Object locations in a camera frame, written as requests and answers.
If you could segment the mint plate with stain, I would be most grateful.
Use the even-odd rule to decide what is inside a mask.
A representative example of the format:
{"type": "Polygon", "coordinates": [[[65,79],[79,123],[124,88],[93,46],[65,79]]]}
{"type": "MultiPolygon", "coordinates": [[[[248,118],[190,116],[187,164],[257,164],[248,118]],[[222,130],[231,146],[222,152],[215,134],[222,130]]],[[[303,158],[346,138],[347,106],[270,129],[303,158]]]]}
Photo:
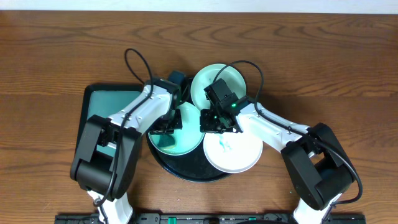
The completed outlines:
{"type": "MultiPolygon", "coordinates": [[[[191,84],[190,95],[193,104],[199,109],[210,109],[210,101],[206,99],[204,89],[213,83],[217,73],[225,66],[222,63],[208,65],[201,69],[195,76],[191,84]]],[[[238,98],[246,95],[246,82],[243,76],[233,67],[225,68],[218,79],[223,79],[229,89],[235,92],[238,98]]]]}

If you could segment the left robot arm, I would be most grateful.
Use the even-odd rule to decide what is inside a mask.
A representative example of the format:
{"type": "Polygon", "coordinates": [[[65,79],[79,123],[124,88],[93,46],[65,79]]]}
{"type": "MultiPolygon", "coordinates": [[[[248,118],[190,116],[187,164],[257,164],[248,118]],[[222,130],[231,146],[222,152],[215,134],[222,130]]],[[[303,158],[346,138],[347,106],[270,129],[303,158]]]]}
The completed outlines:
{"type": "Polygon", "coordinates": [[[107,118],[94,114],[76,145],[70,177],[93,198],[100,223],[128,223],[133,209],[127,189],[146,132],[172,134],[182,128],[180,104],[185,77],[152,78],[141,94],[107,118]]]}

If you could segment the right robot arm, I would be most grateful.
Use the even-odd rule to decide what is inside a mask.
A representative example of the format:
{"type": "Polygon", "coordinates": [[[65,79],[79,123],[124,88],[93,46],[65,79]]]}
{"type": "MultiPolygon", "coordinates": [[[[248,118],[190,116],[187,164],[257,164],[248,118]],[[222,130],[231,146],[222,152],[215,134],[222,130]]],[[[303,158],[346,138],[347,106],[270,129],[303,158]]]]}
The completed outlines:
{"type": "Polygon", "coordinates": [[[265,109],[256,100],[235,95],[213,99],[200,111],[204,133],[241,133],[278,151],[295,191],[300,197],[290,223],[325,223],[332,208],[353,182],[363,186],[350,159],[331,128],[288,121],[265,109]]]}

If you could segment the mint green plate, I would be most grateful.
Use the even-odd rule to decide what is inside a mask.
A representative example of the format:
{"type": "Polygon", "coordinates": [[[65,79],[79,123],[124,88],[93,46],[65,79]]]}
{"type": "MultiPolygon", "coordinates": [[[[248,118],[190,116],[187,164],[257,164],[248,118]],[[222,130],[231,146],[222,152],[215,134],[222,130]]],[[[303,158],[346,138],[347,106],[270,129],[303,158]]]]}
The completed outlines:
{"type": "Polygon", "coordinates": [[[204,133],[200,131],[200,111],[193,104],[185,102],[178,107],[182,115],[183,128],[175,130],[172,135],[176,140],[176,146],[169,150],[159,150],[155,144],[158,135],[149,134],[149,141],[154,147],[170,156],[181,156],[194,150],[203,140],[204,133]]]}

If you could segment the green and yellow sponge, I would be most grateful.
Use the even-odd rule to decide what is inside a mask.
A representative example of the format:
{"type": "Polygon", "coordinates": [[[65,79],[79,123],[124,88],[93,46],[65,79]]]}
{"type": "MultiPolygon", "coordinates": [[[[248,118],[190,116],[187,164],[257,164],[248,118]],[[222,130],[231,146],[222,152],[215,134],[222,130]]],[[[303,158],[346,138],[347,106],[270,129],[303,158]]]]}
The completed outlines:
{"type": "Polygon", "coordinates": [[[163,134],[158,135],[158,140],[156,141],[156,148],[159,150],[169,150],[176,146],[176,140],[172,135],[163,134]]]}

